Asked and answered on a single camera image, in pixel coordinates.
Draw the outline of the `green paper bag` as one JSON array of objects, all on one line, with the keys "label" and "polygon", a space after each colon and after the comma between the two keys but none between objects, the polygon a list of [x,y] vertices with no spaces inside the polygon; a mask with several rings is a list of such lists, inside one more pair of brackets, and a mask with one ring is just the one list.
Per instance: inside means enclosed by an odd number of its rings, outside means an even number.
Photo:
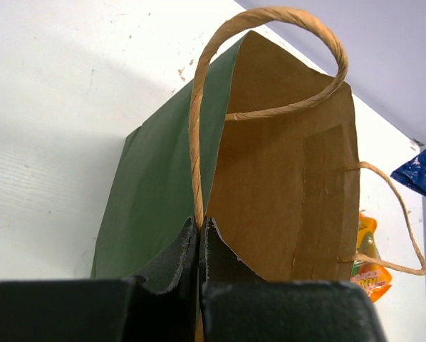
[{"label": "green paper bag", "polygon": [[426,275],[422,254],[414,269],[371,249],[359,197],[360,172],[373,166],[358,157],[347,72],[341,42],[304,10],[269,6],[224,22],[204,47],[194,79],[126,137],[92,277],[134,274],[192,218],[193,341],[205,341],[199,256],[208,217],[269,282],[354,284],[356,265]]}]

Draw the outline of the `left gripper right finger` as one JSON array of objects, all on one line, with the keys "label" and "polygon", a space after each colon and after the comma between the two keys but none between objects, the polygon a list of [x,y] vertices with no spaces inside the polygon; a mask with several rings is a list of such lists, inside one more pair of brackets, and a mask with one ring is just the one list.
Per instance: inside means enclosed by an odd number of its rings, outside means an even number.
[{"label": "left gripper right finger", "polygon": [[200,240],[205,341],[385,341],[373,304],[344,281],[269,282],[222,239],[214,218]]}]

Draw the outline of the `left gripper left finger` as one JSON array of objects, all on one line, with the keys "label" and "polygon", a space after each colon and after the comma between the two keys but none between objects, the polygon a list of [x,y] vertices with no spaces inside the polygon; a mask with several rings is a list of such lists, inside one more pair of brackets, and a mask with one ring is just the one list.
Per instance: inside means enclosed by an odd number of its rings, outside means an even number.
[{"label": "left gripper left finger", "polygon": [[0,341],[193,341],[198,231],[116,279],[0,281]]}]

